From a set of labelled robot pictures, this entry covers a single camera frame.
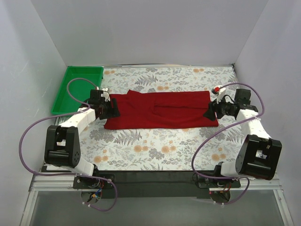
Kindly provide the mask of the red t shirt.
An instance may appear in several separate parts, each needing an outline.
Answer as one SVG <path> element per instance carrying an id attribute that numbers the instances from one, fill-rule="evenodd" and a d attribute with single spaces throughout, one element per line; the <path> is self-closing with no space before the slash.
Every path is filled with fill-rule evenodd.
<path id="1" fill-rule="evenodd" d="M 113 94 L 120 116 L 110 118 L 105 129 L 187 129 L 217 127 L 217 120 L 204 117 L 209 91 L 140 93 L 129 90 Z"/>

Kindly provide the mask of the green plastic tray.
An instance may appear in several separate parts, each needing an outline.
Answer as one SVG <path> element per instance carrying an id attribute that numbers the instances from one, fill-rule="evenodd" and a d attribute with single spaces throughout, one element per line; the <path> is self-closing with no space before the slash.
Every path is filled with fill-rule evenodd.
<path id="1" fill-rule="evenodd" d="M 67 84 L 75 78 L 81 78 L 71 83 L 70 93 L 78 100 L 84 101 L 90 96 L 90 90 L 94 85 L 100 86 L 103 79 L 103 67 L 97 66 L 68 66 L 61 86 L 57 92 L 51 113 L 53 115 L 75 112 L 80 103 L 72 99 L 67 92 Z"/>

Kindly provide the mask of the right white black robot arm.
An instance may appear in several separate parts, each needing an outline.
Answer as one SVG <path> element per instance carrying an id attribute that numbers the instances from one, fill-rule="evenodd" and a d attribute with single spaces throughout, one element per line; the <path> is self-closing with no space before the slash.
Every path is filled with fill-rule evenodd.
<path id="1" fill-rule="evenodd" d="M 217 98 L 210 102 L 204 116 L 210 120 L 233 116 L 241 122 L 245 140 L 235 161 L 220 162 L 215 166 L 213 183 L 218 187 L 226 186 L 230 177 L 250 176 L 256 179 L 272 180 L 282 150 L 280 141 L 272 139 L 258 118 L 258 109 L 251 105 L 251 91 L 237 89 L 231 102 L 226 101 L 226 89 L 214 87 L 212 92 Z"/>

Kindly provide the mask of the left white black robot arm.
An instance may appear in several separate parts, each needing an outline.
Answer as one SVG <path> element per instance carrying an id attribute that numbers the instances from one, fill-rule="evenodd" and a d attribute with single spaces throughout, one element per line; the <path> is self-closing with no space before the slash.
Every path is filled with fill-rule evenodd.
<path id="1" fill-rule="evenodd" d="M 119 117 L 117 100 L 110 97 L 107 88 L 92 89 L 90 98 L 81 103 L 78 112 L 57 126 L 49 126 L 44 160 L 47 164 L 85 175 L 84 183 L 89 188 L 96 188 L 100 183 L 96 174 L 98 169 L 81 157 L 79 135 L 96 119 Z"/>

